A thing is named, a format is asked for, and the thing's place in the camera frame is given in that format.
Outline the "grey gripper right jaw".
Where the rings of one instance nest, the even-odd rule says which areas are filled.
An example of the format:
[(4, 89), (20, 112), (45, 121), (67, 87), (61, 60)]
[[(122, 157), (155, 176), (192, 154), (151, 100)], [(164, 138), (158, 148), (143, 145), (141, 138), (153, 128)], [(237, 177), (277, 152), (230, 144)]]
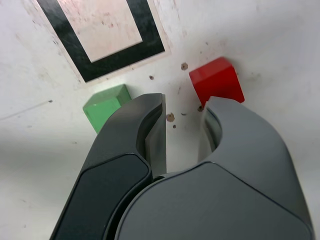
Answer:
[(292, 158), (278, 132), (235, 100), (212, 96), (202, 159), (142, 190), (117, 240), (312, 240)]

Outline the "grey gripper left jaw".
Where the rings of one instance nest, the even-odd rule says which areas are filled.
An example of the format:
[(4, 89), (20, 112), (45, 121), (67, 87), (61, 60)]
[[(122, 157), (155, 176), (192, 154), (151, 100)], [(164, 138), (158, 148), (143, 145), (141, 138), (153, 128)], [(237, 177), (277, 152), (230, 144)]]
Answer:
[(143, 94), (97, 134), (51, 239), (114, 239), (133, 198), (166, 171), (165, 96)]

